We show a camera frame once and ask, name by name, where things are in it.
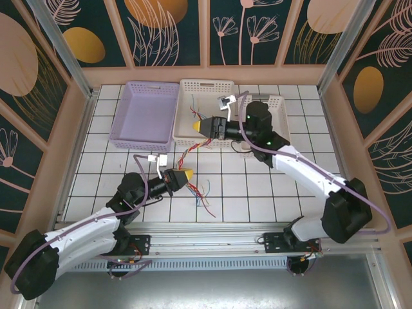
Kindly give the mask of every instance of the white tile floor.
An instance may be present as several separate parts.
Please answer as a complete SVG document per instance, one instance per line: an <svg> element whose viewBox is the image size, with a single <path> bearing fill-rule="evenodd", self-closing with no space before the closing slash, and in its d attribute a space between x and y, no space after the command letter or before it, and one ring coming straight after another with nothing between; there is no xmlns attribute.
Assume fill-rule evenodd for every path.
<svg viewBox="0 0 412 309"><path fill-rule="evenodd" d="M145 151L117 149L108 142L109 132L123 86L102 86L91 120L75 179L71 187L64 221L77 221L105 206L125 173L138 172L133 153ZM292 144L308 159L332 173L339 173L332 141L315 86L242 85L236 92L284 96ZM168 168L176 166L186 147L174 145ZM141 160L149 178L156 169ZM313 194L289 176L269 169L255 158L243 159L231 149L206 149L189 153L184 167L195 174L191 182L209 191L208 210L196 206L186 189L170 198L145 207L136 221L150 222L272 222L292 221L298 216L322 211Z"/></svg>

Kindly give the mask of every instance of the basket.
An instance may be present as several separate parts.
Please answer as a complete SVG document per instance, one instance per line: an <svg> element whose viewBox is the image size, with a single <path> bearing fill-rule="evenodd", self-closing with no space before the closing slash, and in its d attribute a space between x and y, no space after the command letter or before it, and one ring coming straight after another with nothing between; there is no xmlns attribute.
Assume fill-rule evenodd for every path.
<svg viewBox="0 0 412 309"><path fill-rule="evenodd" d="M269 112L272 114L273 130L283 138L290 141L290 132L288 125L288 117L286 114L285 99L283 97L280 97L279 95L269 95L268 99L262 96L259 97L259 100L261 102L267 103L269 105ZM252 97L252 95L248 95L245 101L245 105L249 104L253 100L257 99ZM241 152L250 151L250 146L246 142L242 142L239 148L240 149L238 150ZM253 153L242 153L241 155L243 158L254 158Z"/></svg>
<svg viewBox="0 0 412 309"><path fill-rule="evenodd" d="M118 103L109 140L117 148L169 152L179 85L128 82Z"/></svg>
<svg viewBox="0 0 412 309"><path fill-rule="evenodd" d="M206 117L227 117L227 111L221 111L218 97L234 94L234 82L229 80L182 79L180 81L178 107L173 127L173 139L176 145L192 146L205 140L205 137L193 129L198 121L193 117L191 107ZM213 140L210 147L230 147L230 140Z"/></svg>
<svg viewBox="0 0 412 309"><path fill-rule="evenodd" d="M206 117L221 116L227 117L227 111L221 111L218 104L218 97L235 94L234 83L229 80L196 80L183 79L180 82L178 107L176 108L176 120L173 128L173 139L177 145L192 146L202 142L205 137L193 129L193 124L198 121L193 117L190 107ZM274 130L283 138L290 140L288 120L286 117L285 100L279 95L260 96L247 95L245 104L253 100L260 100L269 105L272 114L272 125ZM232 121L238 121L238 102L234 104ZM229 148L231 140L213 140L212 148ZM238 151L249 151L250 147L246 142L238 146ZM252 153L242 153L242 157L251 158Z"/></svg>

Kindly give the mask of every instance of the dark teal wallpaper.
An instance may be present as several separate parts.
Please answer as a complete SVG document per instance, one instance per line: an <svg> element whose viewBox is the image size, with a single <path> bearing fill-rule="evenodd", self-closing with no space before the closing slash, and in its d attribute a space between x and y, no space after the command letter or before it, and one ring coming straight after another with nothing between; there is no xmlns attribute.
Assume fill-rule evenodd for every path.
<svg viewBox="0 0 412 309"><path fill-rule="evenodd" d="M285 64L326 64L356 4L353 0L304 0Z"/></svg>
<svg viewBox="0 0 412 309"><path fill-rule="evenodd" d="M412 91L412 4L406 5L390 4L342 82L364 138Z"/></svg>
<svg viewBox="0 0 412 309"><path fill-rule="evenodd" d="M369 14L369 17L366 19L365 23L363 24L362 29L360 30L357 38L355 39L355 42L352 44L351 49L349 50L349 52L346 54L345 58L342 61L342 64L339 66L339 68L337 69L337 73L338 75L341 74L342 70L344 69L346 63L348 63L349 58L352 56L352 52L355 49L355 47L358 45L360 39L362 38L363 34L365 33L365 30L368 28L371 20L373 19L373 17L376 14L376 11L378 10L378 8L380 7L380 5L382 4L383 0L376 0L375 5L373 6L373 9L371 11L371 13Z"/></svg>
<svg viewBox="0 0 412 309"><path fill-rule="evenodd" d="M48 140L67 84L11 1L0 2L0 99Z"/></svg>
<svg viewBox="0 0 412 309"><path fill-rule="evenodd" d="M0 229L14 233L43 152L0 116Z"/></svg>
<svg viewBox="0 0 412 309"><path fill-rule="evenodd" d="M126 66L103 0L45 3L81 67Z"/></svg>
<svg viewBox="0 0 412 309"><path fill-rule="evenodd" d="M274 64L291 3L211 0L210 64Z"/></svg>
<svg viewBox="0 0 412 309"><path fill-rule="evenodd" d="M404 243L404 248L406 251L407 258L409 259L409 262L411 263L411 266L412 266L412 241L408 241L407 243Z"/></svg>
<svg viewBox="0 0 412 309"><path fill-rule="evenodd" d="M412 224L412 109L391 126L369 154L398 229Z"/></svg>
<svg viewBox="0 0 412 309"><path fill-rule="evenodd" d="M4 246L0 246L0 273L3 270L3 266L6 263L8 248Z"/></svg>
<svg viewBox="0 0 412 309"><path fill-rule="evenodd" d="M199 66L198 0L116 0L135 66Z"/></svg>

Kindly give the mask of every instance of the purple plastic basket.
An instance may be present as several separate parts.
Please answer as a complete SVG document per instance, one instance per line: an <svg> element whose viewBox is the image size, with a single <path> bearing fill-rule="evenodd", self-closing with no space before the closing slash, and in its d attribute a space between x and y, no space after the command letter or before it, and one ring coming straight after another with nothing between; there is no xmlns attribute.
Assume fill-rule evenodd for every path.
<svg viewBox="0 0 412 309"><path fill-rule="evenodd" d="M168 152L172 144L179 84L128 82L109 140L117 148Z"/></svg>

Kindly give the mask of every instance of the robotic arm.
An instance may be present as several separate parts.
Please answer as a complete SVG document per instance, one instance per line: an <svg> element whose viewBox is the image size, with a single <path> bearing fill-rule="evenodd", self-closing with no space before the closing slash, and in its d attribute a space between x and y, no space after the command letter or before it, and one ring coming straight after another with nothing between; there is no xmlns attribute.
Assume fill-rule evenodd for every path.
<svg viewBox="0 0 412 309"><path fill-rule="evenodd" d="M193 175L191 169L168 169L159 173L159 177L147 182L147 199L157 198L165 193L172 196ZM16 287L25 299L30 300L43 294L57 278L80 263L101 254L121 255L129 245L130 238L125 226L140 212L136 210L127 215L116 214L136 209L144 196L142 177L138 173L126 174L114 197L100 211L61 230L45 234L38 230L28 233L5 265L5 272L11 279L17 275ZM56 237L57 241L36 253L18 273L28 257Z"/></svg>
<svg viewBox="0 0 412 309"><path fill-rule="evenodd" d="M224 107L224 101L231 103L230 97L219 99L223 102L221 109L229 109ZM229 121L223 117L201 120L195 123L193 128L208 138L230 139L238 142L245 140L239 122ZM296 218L284 229L284 239L290 248L294 248L299 242L324 237L332 238L338 243L345 243L371 221L370 207L341 188L342 185L347 186L366 198L364 184L356 178L347 181L335 176L306 159L290 145L288 140L272 130L272 115L267 104L258 101L249 103L243 128L246 137L254 145L285 154L272 155L252 148L254 156L260 162L264 162L270 168L275 167L295 179L313 192L324 205L322 214Z"/></svg>

